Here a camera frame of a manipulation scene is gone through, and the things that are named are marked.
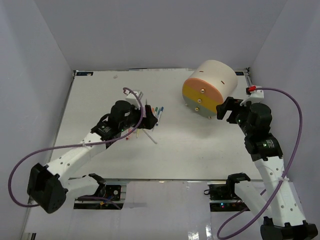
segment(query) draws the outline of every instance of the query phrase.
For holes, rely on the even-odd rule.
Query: red connector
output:
[[[248,92],[253,92],[254,90],[256,90],[256,88],[256,86],[251,86],[249,87]]]

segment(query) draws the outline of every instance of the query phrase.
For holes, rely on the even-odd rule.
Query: white plastic bracket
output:
[[[266,193],[270,197],[279,184],[279,180],[282,180],[282,174],[285,168],[284,160],[278,156],[273,156],[268,157],[267,161],[259,159],[255,161],[254,164],[260,172]],[[272,221],[275,226],[284,227],[285,223],[290,223],[291,226],[297,226],[302,225],[303,220],[306,220],[292,193],[289,179],[286,177],[270,206]]]
[[[88,133],[80,142],[82,147],[74,147],[59,158],[50,161],[47,170],[53,175],[59,174],[59,181],[67,188],[66,182],[85,163],[89,162],[95,155],[106,150],[105,144],[88,146],[88,143],[101,142],[101,136],[96,133]]]
[[[138,96],[139,100],[141,101],[141,99],[144,95],[143,92],[140,90],[133,90],[133,92]],[[125,100],[127,102],[134,105],[137,109],[140,109],[140,105],[139,105],[138,100],[131,92],[129,92],[128,90],[125,90],[123,93],[126,95]]]
[[[266,204],[266,200],[255,189],[251,181],[241,181],[234,185],[234,193],[241,198],[245,205],[250,209],[252,214],[257,215]],[[272,215],[271,207],[269,206],[265,212],[258,218],[259,225],[264,223],[264,217]]]
[[[84,176],[82,178],[70,179],[64,185],[68,192],[66,193],[67,198],[78,198],[84,195],[95,194],[99,183],[90,176]]]
[[[263,90],[254,90],[251,92],[250,95],[246,99],[244,99],[240,106],[245,105],[247,102],[251,103],[260,103],[265,98],[264,91]]]

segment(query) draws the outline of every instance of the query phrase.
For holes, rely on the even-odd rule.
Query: green marker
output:
[[[154,112],[153,112],[153,115],[156,117],[158,114],[158,107],[155,108]]]

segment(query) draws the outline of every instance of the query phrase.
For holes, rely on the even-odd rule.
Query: wire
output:
[[[52,146],[52,147],[46,147],[46,148],[43,148],[43,149],[40,149],[40,150],[37,150],[37,151],[34,151],[34,152],[31,152],[30,154],[28,154],[27,156],[25,156],[24,158],[22,158],[12,169],[10,175],[9,175],[9,179],[8,179],[8,192],[9,192],[9,195],[12,199],[12,201],[17,204],[18,206],[20,207],[23,207],[23,208],[32,208],[32,207],[37,207],[39,206],[38,204],[23,204],[21,202],[19,202],[13,192],[12,192],[12,179],[13,179],[13,176],[14,176],[14,173],[16,172],[17,168],[25,161],[27,160],[28,158],[30,158],[31,156],[33,155],[36,155],[36,154],[39,154],[39,153],[42,153],[42,152],[46,152],[46,151],[50,151],[50,150],[56,150],[56,149],[67,149],[67,148],[80,148],[80,147],[83,147],[83,146],[95,146],[95,145],[101,145],[101,144],[109,144],[109,143],[114,143],[118,140],[121,140],[121,139],[124,139],[125,137],[129,136],[133,131],[135,131],[138,126],[141,124],[142,122],[142,119],[144,117],[144,108],[143,108],[143,105],[139,99],[139,97],[135,94],[135,92],[127,87],[124,87],[123,88],[123,91],[126,91],[128,90],[130,93],[132,93],[135,98],[137,99],[139,105],[140,105],[140,109],[141,109],[141,116],[140,116],[140,119],[138,121],[138,123],[135,125],[134,128],[132,128],[131,131],[129,131],[127,134],[121,136],[121,137],[118,137],[118,138],[115,138],[115,139],[111,139],[111,140],[108,140],[108,141],[99,141],[99,142],[90,142],[90,143],[86,143],[85,145],[83,144],[72,144],[72,145],[62,145],[62,146]]]
[[[105,197],[100,197],[100,196],[81,196],[81,197],[78,197],[78,200],[103,200],[103,201],[106,201],[112,205],[114,205],[117,209],[121,210],[121,207],[119,207],[115,202],[111,201],[110,199],[108,198],[105,198]]]
[[[286,177],[291,165],[292,165],[292,162],[294,161],[294,158],[295,158],[295,155],[296,155],[296,152],[297,152],[297,149],[298,149],[298,146],[299,146],[299,142],[300,142],[300,138],[301,138],[301,133],[302,133],[302,126],[303,126],[303,116],[302,116],[302,110],[301,110],[301,107],[299,105],[299,103],[287,92],[283,91],[283,90],[280,90],[280,89],[277,89],[277,88],[272,88],[272,87],[257,87],[256,90],[270,90],[270,91],[275,91],[275,92],[278,92],[278,93],[282,93],[284,95],[286,95],[288,98],[290,98],[296,108],[298,109],[298,113],[299,113],[299,130],[298,130],[298,134],[297,134],[297,137],[296,137],[296,141],[295,141],[295,145],[294,145],[294,148],[293,148],[293,151],[292,151],[292,154],[291,154],[291,157],[290,157],[290,160],[288,162],[288,165],[286,166],[286,168],[284,169],[284,172],[282,174],[282,178]],[[250,221],[248,222],[244,227],[240,228],[238,231],[228,235],[228,236],[220,236],[220,232],[222,230],[222,228],[228,223],[230,222],[232,219],[234,219],[235,217],[239,216],[241,213],[243,213],[244,211],[246,211],[247,209],[244,209],[240,212],[238,212],[237,214],[233,215],[232,217],[230,217],[228,220],[226,220],[221,226],[220,228],[218,229],[218,232],[217,232],[217,238],[220,239],[220,240],[227,240],[227,239],[230,239],[234,236],[237,236],[238,234],[242,233],[244,230],[246,230],[248,227],[250,227],[258,218],[260,218],[260,216],[266,211],[266,209],[269,207],[269,205],[271,204],[272,200],[275,198],[276,194],[278,193],[282,183],[284,181],[283,180],[279,180],[279,183],[278,185],[276,186],[275,190],[273,191],[273,193],[271,194],[270,198],[268,199],[268,201],[266,201],[266,204],[263,206],[263,208],[260,210],[260,212]]]

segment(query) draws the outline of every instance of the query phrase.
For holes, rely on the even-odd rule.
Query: yellow stripe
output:
[[[198,102],[198,104],[200,106],[203,106],[206,109],[214,112],[214,113],[217,113],[216,106],[223,103],[223,102],[217,102],[217,101],[213,100],[212,98],[204,95],[201,92],[194,90],[193,88],[189,87],[188,85],[183,85],[182,95],[195,101],[196,103],[198,102],[198,99],[201,99],[201,102]]]

